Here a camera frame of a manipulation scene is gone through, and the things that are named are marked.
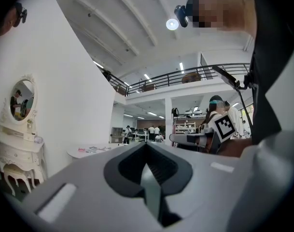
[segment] desk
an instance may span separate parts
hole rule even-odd
[[[138,134],[138,133],[133,133],[133,135],[135,135],[135,142],[136,142],[136,136],[139,137],[145,137],[145,142],[147,142],[149,140],[149,134]]]
[[[116,149],[118,147],[125,146],[125,144],[86,144],[86,145],[73,145],[67,150],[67,153],[73,158],[73,160],[80,159],[83,157],[89,157],[94,154],[99,154],[101,152],[105,152],[107,150]],[[85,151],[78,151],[79,148],[85,149],[86,151],[91,148],[96,147],[98,150],[92,153],[88,153]]]
[[[14,164],[24,171],[33,170],[36,179],[43,183],[47,179],[43,144],[26,141],[22,137],[0,131],[0,161],[5,164]]]

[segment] white stool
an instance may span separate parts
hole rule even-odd
[[[30,187],[30,183],[28,180],[28,174],[30,174],[31,179],[32,179],[32,186],[33,186],[33,188],[35,188],[33,170],[23,171],[22,169],[20,169],[19,167],[17,167],[14,164],[6,164],[3,168],[3,171],[4,171],[5,181],[9,185],[9,187],[11,188],[13,196],[15,196],[15,191],[14,191],[14,188],[12,187],[11,183],[8,180],[8,176],[11,176],[15,179],[17,186],[19,186],[17,179],[22,179],[25,182],[29,192],[31,192],[31,187]]]

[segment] ceiling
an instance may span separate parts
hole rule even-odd
[[[199,51],[243,49],[244,34],[166,28],[176,5],[187,0],[57,0],[75,34],[97,63],[133,84],[197,66]]]
[[[246,106],[253,103],[251,89],[244,90],[241,93]],[[184,114],[186,110],[191,109],[193,111],[194,107],[196,106],[198,106],[198,108],[202,110],[203,113],[205,113],[206,108],[208,108],[209,106],[209,100],[213,95],[219,95],[224,101],[228,101],[231,105],[234,105],[238,102],[239,104],[235,107],[238,110],[242,108],[240,97],[234,90],[175,97],[171,99],[172,107],[177,107],[180,115]],[[157,116],[150,115],[148,114],[148,112],[157,114]],[[157,101],[148,101],[133,105],[127,105],[125,106],[125,114],[134,117],[139,116],[145,119],[159,119],[158,116],[165,117],[165,100],[162,99]]]

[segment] floor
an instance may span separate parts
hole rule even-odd
[[[1,191],[11,195],[12,191],[10,187],[7,185],[7,183],[5,182],[3,173],[1,173],[1,175],[2,175],[2,180],[0,180],[0,189]],[[23,199],[29,194],[26,184],[22,180],[18,180],[19,186],[16,186],[15,180],[12,177],[9,177],[8,179],[15,190],[15,198],[17,198],[19,201],[23,201]],[[33,187],[31,183],[31,179],[29,179],[29,183],[32,190]]]

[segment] black railing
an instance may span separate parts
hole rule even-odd
[[[162,87],[218,78],[218,75],[212,69],[213,66],[218,66],[233,76],[245,75],[249,72],[250,68],[249,63],[206,65],[159,75],[151,78],[151,82],[150,80],[144,80],[131,84],[130,87],[110,72],[103,69],[101,71],[118,93],[129,96],[133,93],[147,92]]]

